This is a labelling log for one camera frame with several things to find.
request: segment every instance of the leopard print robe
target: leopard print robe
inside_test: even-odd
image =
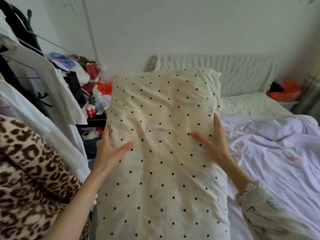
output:
[[[43,138],[0,118],[0,239],[41,239],[82,182]],[[80,239],[88,239],[87,220]]]

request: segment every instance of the orange bag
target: orange bag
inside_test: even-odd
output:
[[[267,92],[267,96],[278,102],[292,102],[301,95],[301,87],[294,80],[285,80],[283,92]]]

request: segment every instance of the white pillow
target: white pillow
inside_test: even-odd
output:
[[[229,239],[227,176],[189,136],[208,137],[220,112],[211,69],[116,76],[107,125],[135,146],[98,194],[97,239]]]

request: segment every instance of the left hand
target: left hand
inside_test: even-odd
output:
[[[92,170],[94,172],[98,172],[99,174],[102,173],[105,176],[134,146],[134,143],[131,141],[117,149],[114,149],[109,143],[109,135],[110,127],[105,129],[102,139],[97,141],[97,156]]]

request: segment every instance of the bed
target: bed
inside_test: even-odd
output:
[[[273,57],[263,55],[159,55],[154,60],[154,70],[189,68],[212,68],[222,73],[219,78],[222,115],[243,114],[260,119],[292,115],[278,102],[265,94],[276,77],[277,64]],[[229,181],[228,187],[227,205],[230,237],[232,240],[252,240],[253,237],[246,226],[241,210],[233,199],[236,190]],[[313,200],[318,201],[319,189],[317,189],[315,195],[318,195],[318,197]],[[288,206],[288,210],[292,213],[299,212],[299,220],[312,228],[314,234],[320,237],[320,230],[317,226],[317,224],[320,224],[320,219],[312,216],[314,207],[312,203],[309,203],[307,209]]]

